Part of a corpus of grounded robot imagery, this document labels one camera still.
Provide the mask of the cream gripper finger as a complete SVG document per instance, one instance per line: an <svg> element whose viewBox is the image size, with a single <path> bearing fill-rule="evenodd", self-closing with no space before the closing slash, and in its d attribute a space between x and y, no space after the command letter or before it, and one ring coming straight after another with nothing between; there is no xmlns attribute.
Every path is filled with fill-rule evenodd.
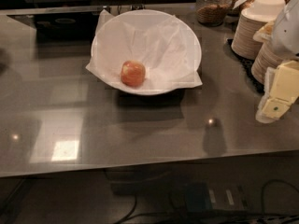
<svg viewBox="0 0 299 224"><path fill-rule="evenodd" d="M270 21L260 28L253 36L253 39L257 42L265 42L271 38L271 34L274 27L274 21Z"/></svg>
<svg viewBox="0 0 299 224"><path fill-rule="evenodd" d="M261 114L280 119L299 97L299 62L288 61L276 69L269 67L265 74Z"/></svg>

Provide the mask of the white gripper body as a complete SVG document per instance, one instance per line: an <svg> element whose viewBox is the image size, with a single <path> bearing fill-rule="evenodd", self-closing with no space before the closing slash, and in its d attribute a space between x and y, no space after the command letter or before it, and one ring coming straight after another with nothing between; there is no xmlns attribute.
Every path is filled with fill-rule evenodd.
<svg viewBox="0 0 299 224"><path fill-rule="evenodd" d="M274 52L281 58L299 59L299 0L290 0L278 14L271 42Z"/></svg>

